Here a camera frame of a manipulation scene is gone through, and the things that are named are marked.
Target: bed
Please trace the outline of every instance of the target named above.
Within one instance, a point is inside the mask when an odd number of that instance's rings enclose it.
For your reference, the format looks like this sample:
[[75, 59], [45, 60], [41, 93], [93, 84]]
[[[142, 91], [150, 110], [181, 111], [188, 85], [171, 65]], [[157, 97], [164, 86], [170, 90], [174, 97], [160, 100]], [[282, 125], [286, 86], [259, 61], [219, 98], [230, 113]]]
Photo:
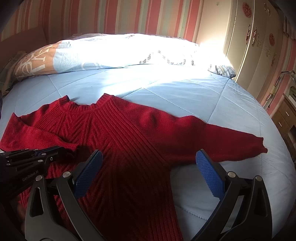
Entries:
[[[296, 197], [296, 173], [287, 147], [260, 104], [232, 79], [193, 67], [139, 64], [121, 68], [41, 75], [16, 84], [3, 100], [0, 137], [13, 112], [29, 114], [68, 95], [77, 104], [95, 103], [103, 93], [166, 111], [194, 115], [207, 123], [264, 137], [268, 153], [247, 160], [221, 162], [239, 177], [261, 175], [268, 192], [273, 235], [284, 225]], [[171, 171], [176, 213], [184, 240], [203, 226], [219, 202], [195, 165]], [[241, 200], [226, 225], [231, 227]]]

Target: sweater collar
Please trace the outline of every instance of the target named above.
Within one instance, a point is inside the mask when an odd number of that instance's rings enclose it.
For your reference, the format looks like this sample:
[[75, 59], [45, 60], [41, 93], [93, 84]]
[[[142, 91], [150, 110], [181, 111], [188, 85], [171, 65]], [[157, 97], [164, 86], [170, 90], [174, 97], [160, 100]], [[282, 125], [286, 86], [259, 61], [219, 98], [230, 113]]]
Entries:
[[85, 112], [85, 111], [93, 111], [101, 106], [103, 106], [106, 102], [110, 101], [112, 95], [103, 94], [96, 103], [92, 103], [90, 105], [87, 104], [76, 104], [73, 101], [70, 101], [69, 97], [65, 95], [64, 97], [58, 99], [59, 105], [65, 111], [75, 110], [76, 112]]

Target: wooden drawer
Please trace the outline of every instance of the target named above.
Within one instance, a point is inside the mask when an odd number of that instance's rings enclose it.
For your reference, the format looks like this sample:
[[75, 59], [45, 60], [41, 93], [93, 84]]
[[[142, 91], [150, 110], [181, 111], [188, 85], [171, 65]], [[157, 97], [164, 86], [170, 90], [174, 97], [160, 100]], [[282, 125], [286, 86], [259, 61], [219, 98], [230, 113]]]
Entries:
[[277, 129], [279, 130], [281, 136], [284, 137], [285, 135], [287, 135], [290, 128], [288, 126], [288, 123], [285, 121], [285, 119], [283, 118], [283, 116], [281, 115], [281, 113], [279, 111], [277, 111], [274, 114], [274, 116], [272, 117], [272, 120], [273, 120], [274, 124], [276, 125]]
[[284, 139], [284, 142], [286, 143], [288, 151], [291, 155], [292, 161], [294, 162], [296, 160], [296, 149], [295, 149], [289, 135], [285, 135], [283, 139]]
[[278, 110], [285, 121], [288, 123], [289, 129], [295, 124], [296, 125], [296, 116], [288, 106], [288, 104], [283, 101], [283, 103], [280, 105]]

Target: patterned pillow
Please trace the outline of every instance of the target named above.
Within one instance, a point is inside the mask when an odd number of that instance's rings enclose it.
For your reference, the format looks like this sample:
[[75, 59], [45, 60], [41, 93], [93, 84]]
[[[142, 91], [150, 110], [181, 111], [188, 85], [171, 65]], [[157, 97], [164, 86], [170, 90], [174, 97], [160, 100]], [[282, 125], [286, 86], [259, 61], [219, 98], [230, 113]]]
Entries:
[[13, 56], [3, 69], [0, 70], [0, 91], [2, 92], [3, 97], [5, 97], [12, 86], [17, 82], [13, 76], [13, 70], [17, 63], [26, 55], [26, 52], [19, 51], [15, 56]]
[[212, 65], [211, 64], [208, 71], [214, 74], [222, 75], [230, 79], [234, 78], [237, 75], [234, 68], [228, 65]]

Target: metal screw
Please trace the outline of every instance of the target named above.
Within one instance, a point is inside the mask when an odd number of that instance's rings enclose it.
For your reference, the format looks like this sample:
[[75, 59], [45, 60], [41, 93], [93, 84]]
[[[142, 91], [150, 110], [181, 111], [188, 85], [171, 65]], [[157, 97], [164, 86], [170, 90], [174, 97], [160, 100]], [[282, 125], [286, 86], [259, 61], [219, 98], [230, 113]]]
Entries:
[[36, 181], [40, 181], [41, 179], [42, 179], [42, 176], [41, 176], [41, 175], [38, 175], [38, 176], [35, 178]]
[[259, 182], [261, 182], [262, 181], [262, 177], [256, 176], [256, 180], [259, 181]]
[[71, 172], [64, 172], [63, 177], [69, 177], [71, 175]]
[[234, 178], [236, 176], [236, 174], [234, 172], [229, 172], [227, 175], [231, 178]]

